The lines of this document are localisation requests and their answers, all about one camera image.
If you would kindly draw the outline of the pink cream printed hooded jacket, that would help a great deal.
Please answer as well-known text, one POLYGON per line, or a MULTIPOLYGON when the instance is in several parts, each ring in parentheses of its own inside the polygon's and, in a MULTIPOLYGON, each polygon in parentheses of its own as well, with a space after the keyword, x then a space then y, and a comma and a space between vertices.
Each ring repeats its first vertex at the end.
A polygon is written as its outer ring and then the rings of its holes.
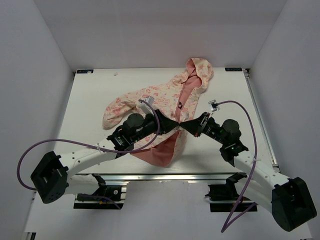
MULTIPOLYGON (((159 109, 167 118, 179 123, 192 120, 199 98, 207 89, 214 70, 204 58, 190 58, 185 67, 185 71, 167 83, 151 85, 117 97, 106 107, 102 127, 110 129, 116 126, 128 111, 142 114, 138 100, 148 96, 154 99, 153 107, 159 109)), ((151 141, 151 136, 145 137, 134 147, 140 148, 145 144, 149 146, 133 153, 133 156, 156 167, 167 167, 182 152, 187 135, 186 130, 175 128, 169 133, 159 135, 155 141, 151 141)))

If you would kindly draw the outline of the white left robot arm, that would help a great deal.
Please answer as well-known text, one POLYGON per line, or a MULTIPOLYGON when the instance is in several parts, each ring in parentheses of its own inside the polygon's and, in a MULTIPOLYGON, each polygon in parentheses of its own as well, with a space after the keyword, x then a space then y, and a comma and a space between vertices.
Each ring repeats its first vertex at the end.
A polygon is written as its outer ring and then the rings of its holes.
POLYGON ((105 181, 96 173, 81 175, 81 171, 144 150, 155 142, 156 136, 167 134, 178 125, 158 109, 145 116, 132 113, 96 145, 84 143, 83 149, 62 155, 46 153, 32 172, 31 181, 44 204, 69 194, 85 194, 99 200, 106 193, 105 181))

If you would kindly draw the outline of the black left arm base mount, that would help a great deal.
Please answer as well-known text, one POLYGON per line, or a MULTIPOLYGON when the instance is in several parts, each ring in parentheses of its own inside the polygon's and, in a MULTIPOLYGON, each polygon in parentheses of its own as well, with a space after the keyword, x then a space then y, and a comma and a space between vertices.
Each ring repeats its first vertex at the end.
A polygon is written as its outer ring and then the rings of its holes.
POLYGON ((98 188, 92 194, 80 193, 75 197, 74 209, 121 210, 127 192, 125 183, 107 183, 99 174, 91 174, 98 188))

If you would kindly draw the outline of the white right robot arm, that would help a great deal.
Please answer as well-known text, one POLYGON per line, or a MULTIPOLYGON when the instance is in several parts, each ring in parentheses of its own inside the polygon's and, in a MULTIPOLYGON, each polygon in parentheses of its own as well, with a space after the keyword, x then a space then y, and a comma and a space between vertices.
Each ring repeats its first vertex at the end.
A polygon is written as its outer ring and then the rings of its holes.
POLYGON ((317 216, 306 182, 300 177, 290 178, 257 160, 240 140, 237 121, 227 119, 219 125, 204 112, 200 117, 182 122, 180 127, 194 137, 202 134, 222 146, 222 158, 240 172, 228 177, 225 185, 211 190, 207 196, 213 201, 247 198, 272 214, 275 222, 290 232, 317 216))

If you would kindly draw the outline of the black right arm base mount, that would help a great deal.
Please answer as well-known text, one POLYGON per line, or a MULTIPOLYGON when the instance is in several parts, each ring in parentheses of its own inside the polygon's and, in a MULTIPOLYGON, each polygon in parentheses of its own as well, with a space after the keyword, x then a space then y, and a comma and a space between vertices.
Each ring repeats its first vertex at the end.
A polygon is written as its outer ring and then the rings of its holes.
POLYGON ((209 200, 210 212, 230 212, 239 197, 235 184, 246 178, 245 173, 235 173, 229 176, 224 183, 209 184, 208 193, 204 197, 209 200))

